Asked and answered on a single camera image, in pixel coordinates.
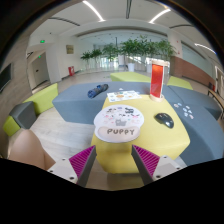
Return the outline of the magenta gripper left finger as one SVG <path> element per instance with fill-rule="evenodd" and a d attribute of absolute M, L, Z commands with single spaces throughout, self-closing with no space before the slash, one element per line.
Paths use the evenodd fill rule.
<path fill-rule="evenodd" d="M 78 177 L 77 184 L 79 186 L 86 186 L 95 158 L 96 146 L 93 145 L 69 159 L 71 166 Z"/>

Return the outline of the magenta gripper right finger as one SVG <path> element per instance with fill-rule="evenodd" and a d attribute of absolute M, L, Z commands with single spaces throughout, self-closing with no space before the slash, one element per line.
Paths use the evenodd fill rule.
<path fill-rule="evenodd" d="M 153 174 L 160 157 L 144 148 L 133 145 L 131 155 L 137 165 L 140 176 L 145 185 L 153 182 Z"/>

